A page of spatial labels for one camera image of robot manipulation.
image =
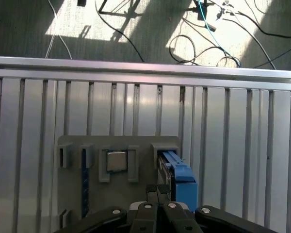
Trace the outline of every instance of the screw head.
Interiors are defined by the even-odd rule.
[[[168,206],[169,206],[170,208],[176,208],[177,205],[174,204],[174,203],[169,203]]]
[[[205,214],[209,214],[211,212],[211,210],[208,208],[202,208],[202,212]]]

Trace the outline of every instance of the floor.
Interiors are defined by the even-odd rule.
[[[97,15],[95,4],[99,8],[102,0],[87,0],[85,7],[78,7],[77,0],[52,0],[52,3],[58,12],[57,20],[54,20],[47,0],[0,1],[0,56],[45,57],[52,35],[59,34],[73,59],[141,61],[127,39],[115,33]],[[230,3],[235,9],[256,17],[265,31],[291,34],[291,0],[232,0]],[[172,41],[179,34],[194,41],[197,54],[216,45],[204,27],[204,21],[198,20],[194,7],[192,0],[109,0],[104,8],[107,14],[102,16],[113,27],[124,31],[145,62],[175,64],[169,54],[169,46],[179,60],[190,60],[194,54],[187,38],[179,37]],[[210,6],[207,20],[213,21],[218,12],[217,6]],[[291,39],[263,35],[248,19],[243,16],[239,19],[254,33],[271,58],[291,48]],[[220,45],[238,57],[242,67],[255,67],[266,62],[257,43],[233,21],[236,21],[234,16],[225,14],[213,33]],[[195,62],[215,66],[222,57],[222,51],[212,49]],[[54,40],[49,58],[69,59],[59,37]],[[291,52],[274,64],[277,69],[291,70]],[[227,63],[222,60],[218,65],[236,66],[232,60]]]

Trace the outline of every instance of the metal bar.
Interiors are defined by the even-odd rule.
[[[41,59],[41,58],[15,58],[0,57],[0,68],[4,69],[30,69],[30,70],[59,70],[59,71],[95,71],[95,72],[128,72],[128,73],[151,73],[151,74],[173,74],[191,75],[195,78],[197,74],[204,77],[220,79],[238,80],[253,79],[261,81],[262,78],[270,82],[277,80],[291,81],[291,71],[264,70],[248,68],[222,68],[222,67],[195,67],[179,65],[158,65],[139,63],[115,63],[115,62],[93,62],[61,59]]]
[[[268,89],[268,90],[289,90],[291,83],[275,81],[284,81],[281,79],[273,82],[262,82],[262,79],[251,77],[256,81],[241,81],[242,75],[233,77],[236,80],[229,80],[230,76],[222,76],[219,79],[213,77],[207,78],[207,75],[195,73],[195,79],[186,76],[170,76],[162,74],[129,74],[129,73],[89,73],[89,72],[62,72],[62,71],[34,71],[34,70],[13,70],[0,69],[1,77],[25,78],[37,80],[57,80],[57,81],[86,81],[86,82],[104,82],[104,83],[139,83],[139,84],[167,84],[167,85],[185,85],[185,86],[212,86],[212,87],[230,87],[230,88],[250,88],[250,89]]]

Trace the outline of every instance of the blue frame part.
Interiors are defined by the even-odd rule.
[[[174,171],[176,201],[187,204],[190,211],[194,212],[197,208],[198,185],[192,169],[173,151],[164,151],[163,155],[168,161],[165,165]]]

